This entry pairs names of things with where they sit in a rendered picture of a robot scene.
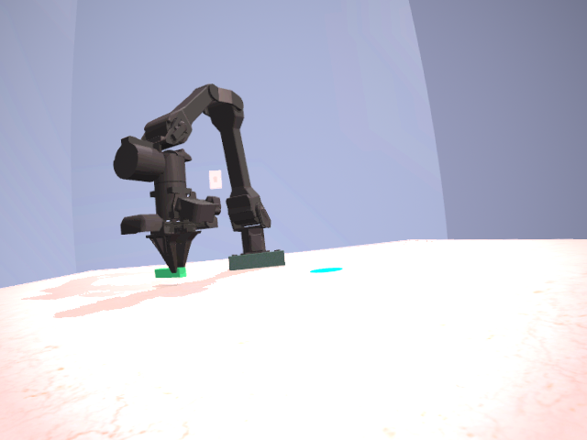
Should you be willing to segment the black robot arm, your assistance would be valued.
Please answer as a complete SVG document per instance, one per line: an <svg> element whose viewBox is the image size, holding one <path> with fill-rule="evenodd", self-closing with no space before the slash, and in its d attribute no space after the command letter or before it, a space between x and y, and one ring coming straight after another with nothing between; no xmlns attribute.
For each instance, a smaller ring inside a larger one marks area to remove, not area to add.
<svg viewBox="0 0 587 440"><path fill-rule="evenodd" d="M200 86L170 113L149 121L141 139L124 137L117 150L113 167L116 176L130 181L186 182L185 162L192 157L183 148L170 148L187 141L192 123L203 112L221 136L225 151L227 172L232 192L227 198L228 215L234 232L240 232L240 255L270 252L265 248L263 228L271 227L260 196L251 187L248 165L240 135L245 118L244 104L232 90L216 87L213 83ZM168 149L164 152L162 150ZM208 195L196 199L196 193L180 197L175 193L171 211L193 223L213 223L214 215L221 213L220 197ZM246 226L246 227L244 227Z"/></svg>

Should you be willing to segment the green rectangular post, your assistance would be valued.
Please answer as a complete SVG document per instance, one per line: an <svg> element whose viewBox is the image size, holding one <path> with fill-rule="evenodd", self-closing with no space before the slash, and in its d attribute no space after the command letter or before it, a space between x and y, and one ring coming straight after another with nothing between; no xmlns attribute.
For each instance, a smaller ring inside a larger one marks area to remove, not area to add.
<svg viewBox="0 0 587 440"><path fill-rule="evenodd" d="M177 273L171 273L169 268L165 269L154 269L155 279L157 278L174 278L180 279L187 277L186 267L177 268Z"/></svg>

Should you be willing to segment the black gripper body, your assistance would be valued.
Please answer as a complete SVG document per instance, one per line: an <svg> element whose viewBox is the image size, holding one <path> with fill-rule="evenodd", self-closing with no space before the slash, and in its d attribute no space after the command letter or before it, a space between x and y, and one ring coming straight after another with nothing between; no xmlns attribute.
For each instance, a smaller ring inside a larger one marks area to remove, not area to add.
<svg viewBox="0 0 587 440"><path fill-rule="evenodd" d="M187 197L192 191L186 188L184 181L163 182L154 185L155 191L150 191L150 197L155 197L156 214L136 214L126 216L120 224L121 235L136 234L150 231L151 235L161 233L184 233L195 230L218 227L217 217L213 223L193 223L189 219L179 216L179 212L171 211L171 204L175 193L180 197ZM171 217L179 217L171 219ZM170 222L166 222L170 220ZM180 222L177 222L180 221Z"/></svg>

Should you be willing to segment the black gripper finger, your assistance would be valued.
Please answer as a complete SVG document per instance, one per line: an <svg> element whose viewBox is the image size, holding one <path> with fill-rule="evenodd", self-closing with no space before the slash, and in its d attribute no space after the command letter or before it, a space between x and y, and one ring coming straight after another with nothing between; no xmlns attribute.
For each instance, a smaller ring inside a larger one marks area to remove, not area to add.
<svg viewBox="0 0 587 440"><path fill-rule="evenodd" d="M176 240L181 233L161 233L146 235L161 253L171 273L177 273Z"/></svg>
<svg viewBox="0 0 587 440"><path fill-rule="evenodd" d="M176 240L177 268L186 267L189 249L194 238L202 231L181 233Z"/></svg>

